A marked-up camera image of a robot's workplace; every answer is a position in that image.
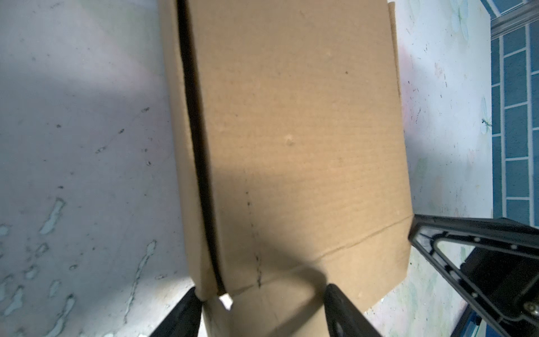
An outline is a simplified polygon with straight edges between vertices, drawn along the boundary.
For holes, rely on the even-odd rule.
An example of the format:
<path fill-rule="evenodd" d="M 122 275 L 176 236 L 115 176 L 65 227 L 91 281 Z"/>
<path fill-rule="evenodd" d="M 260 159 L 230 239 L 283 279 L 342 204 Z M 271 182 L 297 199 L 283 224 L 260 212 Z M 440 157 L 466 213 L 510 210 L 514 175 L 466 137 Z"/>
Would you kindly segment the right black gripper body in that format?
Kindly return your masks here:
<path fill-rule="evenodd" d="M 480 324 L 487 336 L 538 335 L 538 259 L 501 252 L 472 252 L 450 283 L 468 305 L 452 336 L 472 336 Z"/>

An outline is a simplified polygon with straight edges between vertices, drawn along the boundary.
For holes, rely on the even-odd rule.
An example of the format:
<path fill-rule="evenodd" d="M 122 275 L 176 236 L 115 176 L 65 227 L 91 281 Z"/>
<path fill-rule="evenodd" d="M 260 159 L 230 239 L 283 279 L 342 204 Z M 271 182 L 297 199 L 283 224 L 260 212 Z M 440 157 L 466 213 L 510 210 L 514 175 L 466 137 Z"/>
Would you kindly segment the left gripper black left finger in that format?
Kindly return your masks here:
<path fill-rule="evenodd" d="M 203 302 L 192 287 L 161 321 L 150 337 L 198 337 Z"/>

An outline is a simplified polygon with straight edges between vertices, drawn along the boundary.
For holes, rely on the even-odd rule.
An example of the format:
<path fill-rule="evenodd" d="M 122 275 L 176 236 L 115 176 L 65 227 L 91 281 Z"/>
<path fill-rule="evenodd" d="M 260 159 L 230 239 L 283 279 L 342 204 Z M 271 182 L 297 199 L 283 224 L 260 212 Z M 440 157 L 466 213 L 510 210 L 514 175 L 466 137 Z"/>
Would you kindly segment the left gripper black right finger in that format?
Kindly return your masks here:
<path fill-rule="evenodd" d="M 335 284 L 326 286 L 324 312 L 331 337 L 381 337 L 374 326 Z"/>

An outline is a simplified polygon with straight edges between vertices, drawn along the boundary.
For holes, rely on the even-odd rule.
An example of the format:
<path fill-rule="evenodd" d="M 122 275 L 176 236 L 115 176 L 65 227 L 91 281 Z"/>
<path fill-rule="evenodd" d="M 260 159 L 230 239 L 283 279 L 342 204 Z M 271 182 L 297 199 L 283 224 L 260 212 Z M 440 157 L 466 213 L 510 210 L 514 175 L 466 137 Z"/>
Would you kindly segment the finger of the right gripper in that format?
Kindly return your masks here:
<path fill-rule="evenodd" d="M 501 252 L 538 259 L 538 229 L 508 218 L 416 215 L 408 240 L 449 284 L 450 270 L 458 270 L 472 252 Z"/>

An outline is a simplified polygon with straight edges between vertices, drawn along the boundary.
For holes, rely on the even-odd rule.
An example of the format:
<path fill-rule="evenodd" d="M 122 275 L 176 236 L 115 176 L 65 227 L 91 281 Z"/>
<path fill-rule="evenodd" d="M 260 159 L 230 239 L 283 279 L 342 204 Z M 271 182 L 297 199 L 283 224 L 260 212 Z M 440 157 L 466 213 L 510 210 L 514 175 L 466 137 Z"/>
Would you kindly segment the brown cardboard paper box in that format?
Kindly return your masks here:
<path fill-rule="evenodd" d="M 160 1 L 189 276 L 209 336 L 326 336 L 406 276 L 386 1 Z"/>

